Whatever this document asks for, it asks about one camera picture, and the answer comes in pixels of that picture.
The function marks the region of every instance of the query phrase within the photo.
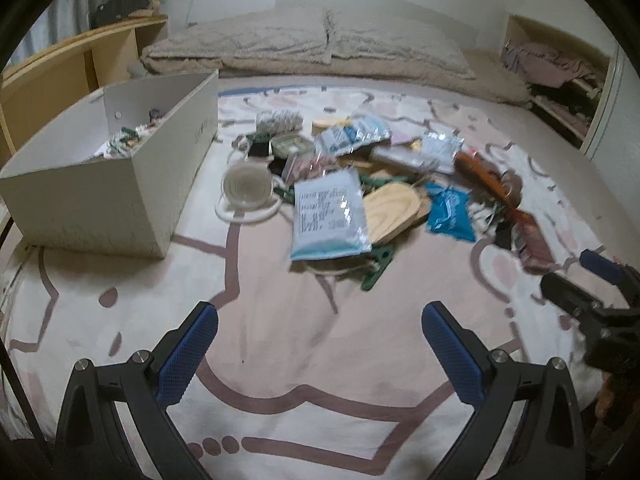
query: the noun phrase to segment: blue gripper pad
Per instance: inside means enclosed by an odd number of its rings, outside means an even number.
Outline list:
[[[435,302],[430,303],[422,311],[422,333],[444,368],[460,401],[478,409],[484,401],[482,370],[435,305]]]
[[[160,406],[180,402],[217,332],[218,313],[208,304],[160,368],[156,391]]]
[[[580,264],[585,269],[607,280],[611,285],[618,285],[623,278],[622,271],[616,262],[607,260],[593,251],[583,251],[580,254]]]

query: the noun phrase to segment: metal screw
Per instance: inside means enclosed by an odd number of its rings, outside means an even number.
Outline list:
[[[551,359],[551,365],[556,370],[564,370],[566,368],[566,363],[559,357],[554,357]]]
[[[142,363],[146,363],[149,357],[151,357],[149,350],[136,350],[133,352],[131,360],[135,362],[135,364],[141,365]]]
[[[505,363],[507,362],[508,358],[509,354],[507,354],[507,352],[505,352],[504,350],[497,349],[491,352],[491,359],[493,359],[497,363]]]
[[[74,368],[81,372],[82,370],[86,370],[89,367],[89,359],[79,359],[76,361]]]

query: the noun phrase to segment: patterned bed sheet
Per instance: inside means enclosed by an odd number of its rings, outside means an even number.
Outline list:
[[[288,206],[267,222],[231,225],[214,206],[232,151],[259,110],[296,107],[311,121],[355,111],[419,135],[429,121],[460,130],[468,146],[524,181],[559,270],[607,303],[612,287],[583,271],[583,249],[603,251],[562,191],[532,158],[475,108],[405,94],[332,87],[251,89],[219,99],[219,137],[184,207],[167,257],[136,260],[20,243],[4,274],[2,336],[45,434],[53,438],[74,362],[122,362],[153,348],[199,300],[220,328],[182,402],[169,408],[192,453],[219,479],[423,479],[460,434],[471,408],[459,402],[422,336],[424,305],[441,300],[488,348],[514,358],[567,361],[581,403],[601,375],[587,368],[574,322],[540,297],[540,277],[492,245],[412,230],[370,292],[349,279],[315,276],[289,260]],[[0,422],[28,432],[11,393]],[[123,424],[143,471],[158,477]],[[513,434],[510,418],[505,438]],[[501,439],[485,475],[496,471]]]

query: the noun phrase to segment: curtain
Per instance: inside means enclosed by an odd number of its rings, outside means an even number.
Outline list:
[[[59,41],[88,31],[89,12],[103,0],[54,0],[40,15],[15,49],[8,66]]]

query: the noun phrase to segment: white box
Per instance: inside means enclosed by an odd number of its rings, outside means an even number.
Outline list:
[[[131,158],[88,160],[122,126],[162,125]],[[218,128],[218,73],[100,88],[62,112],[0,171],[0,196],[31,244],[163,258]]]

